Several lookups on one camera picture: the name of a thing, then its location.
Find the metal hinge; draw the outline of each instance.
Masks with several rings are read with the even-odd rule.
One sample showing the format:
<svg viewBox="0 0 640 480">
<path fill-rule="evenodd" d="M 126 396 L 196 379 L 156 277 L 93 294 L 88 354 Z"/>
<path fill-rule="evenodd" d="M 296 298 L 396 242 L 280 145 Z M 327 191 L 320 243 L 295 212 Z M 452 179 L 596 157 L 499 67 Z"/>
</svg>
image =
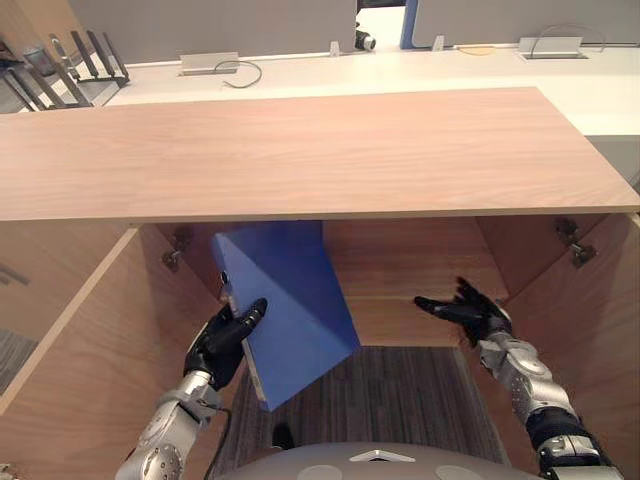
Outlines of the metal hinge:
<svg viewBox="0 0 640 480">
<path fill-rule="evenodd" d="M 176 228 L 176 231 L 173 233 L 173 249 L 163 253 L 161 257 L 162 263 L 173 273 L 176 273 L 180 268 L 178 261 L 187 251 L 191 240 L 193 240 L 193 229 L 190 225 L 183 225 Z"/>
<path fill-rule="evenodd" d="M 578 224 L 569 218 L 556 219 L 556 233 L 562 243 L 569 247 L 572 253 L 571 263 L 576 268 L 583 267 L 589 260 L 598 254 L 598 251 L 591 245 L 581 245 L 578 242 L 576 233 Z"/>
</svg>

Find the cabinet hinge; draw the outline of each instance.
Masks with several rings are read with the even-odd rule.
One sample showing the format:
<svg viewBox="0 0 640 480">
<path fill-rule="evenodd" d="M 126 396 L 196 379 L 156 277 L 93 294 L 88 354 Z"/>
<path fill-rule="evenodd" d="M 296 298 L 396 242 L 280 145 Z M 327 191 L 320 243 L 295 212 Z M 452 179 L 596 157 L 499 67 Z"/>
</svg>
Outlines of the cabinet hinge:
<svg viewBox="0 0 640 480">
<path fill-rule="evenodd" d="M 576 236 L 578 232 L 578 224 L 569 218 L 556 219 L 556 233 L 560 237 L 562 243 L 569 247 L 572 253 L 571 263 L 576 268 L 583 267 L 598 251 L 592 245 L 582 245 Z"/>
</svg>

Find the wooden tabletop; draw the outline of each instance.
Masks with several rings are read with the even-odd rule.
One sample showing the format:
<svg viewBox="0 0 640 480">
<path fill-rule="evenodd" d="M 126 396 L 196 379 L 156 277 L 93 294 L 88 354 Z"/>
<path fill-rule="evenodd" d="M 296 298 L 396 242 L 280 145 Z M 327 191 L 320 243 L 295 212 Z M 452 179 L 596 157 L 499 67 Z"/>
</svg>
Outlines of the wooden tabletop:
<svg viewBox="0 0 640 480">
<path fill-rule="evenodd" d="M 0 116 L 0 221 L 636 211 L 533 88 Z"/>
</svg>

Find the floor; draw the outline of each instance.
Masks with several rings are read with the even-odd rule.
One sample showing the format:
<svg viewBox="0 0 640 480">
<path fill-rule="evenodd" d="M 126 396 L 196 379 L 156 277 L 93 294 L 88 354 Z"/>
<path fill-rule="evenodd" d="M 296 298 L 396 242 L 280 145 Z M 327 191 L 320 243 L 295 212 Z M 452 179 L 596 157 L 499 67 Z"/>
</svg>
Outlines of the floor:
<svg viewBox="0 0 640 480">
<path fill-rule="evenodd" d="M 34 340 L 0 328 L 0 395 L 37 346 Z"/>
<path fill-rule="evenodd" d="M 270 446 L 281 421 L 297 445 L 413 443 L 509 463 L 457 348 L 363 347 L 272 413 L 259 409 L 245 374 L 231 410 L 214 476 Z"/>
</svg>

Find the wooden cabinet door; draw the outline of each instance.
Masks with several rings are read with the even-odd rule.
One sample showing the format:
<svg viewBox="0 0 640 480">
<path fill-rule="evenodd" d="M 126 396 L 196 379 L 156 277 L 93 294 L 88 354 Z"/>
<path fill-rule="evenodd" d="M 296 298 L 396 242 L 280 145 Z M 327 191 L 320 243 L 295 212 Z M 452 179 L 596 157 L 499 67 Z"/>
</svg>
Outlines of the wooden cabinet door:
<svg viewBox="0 0 640 480">
<path fill-rule="evenodd" d="M 567 252 L 507 310 L 516 335 L 538 349 L 625 478 L 640 478 L 638 217 L 609 215 L 581 243 L 598 255 L 576 269 Z M 485 392 L 486 377 L 477 375 Z M 533 450 L 504 395 L 489 393 L 486 401 L 512 463 L 531 469 Z"/>
<path fill-rule="evenodd" d="M 168 248 L 152 225 L 127 230 L 0 399 L 0 461 L 19 478 L 113 478 L 181 380 L 220 305 L 188 266 L 174 274 L 160 262 Z M 187 478 L 203 477 L 222 422 L 192 450 Z"/>
<path fill-rule="evenodd" d="M 122 223 L 0 225 L 0 328 L 42 340 L 125 230 Z"/>
</svg>

